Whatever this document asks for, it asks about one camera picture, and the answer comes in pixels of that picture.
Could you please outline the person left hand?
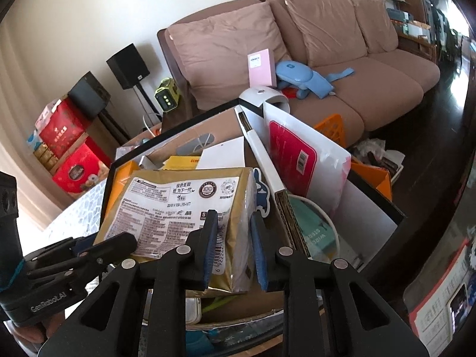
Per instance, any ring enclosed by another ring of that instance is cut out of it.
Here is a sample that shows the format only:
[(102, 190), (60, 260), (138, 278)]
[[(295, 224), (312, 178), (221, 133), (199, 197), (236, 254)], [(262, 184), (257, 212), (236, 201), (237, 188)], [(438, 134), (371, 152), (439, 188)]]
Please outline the person left hand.
[(60, 312), (41, 322), (44, 326), (44, 331), (38, 325), (18, 327), (10, 320), (4, 322), (4, 325), (16, 340), (32, 344), (42, 344), (54, 335), (64, 321), (65, 312)]

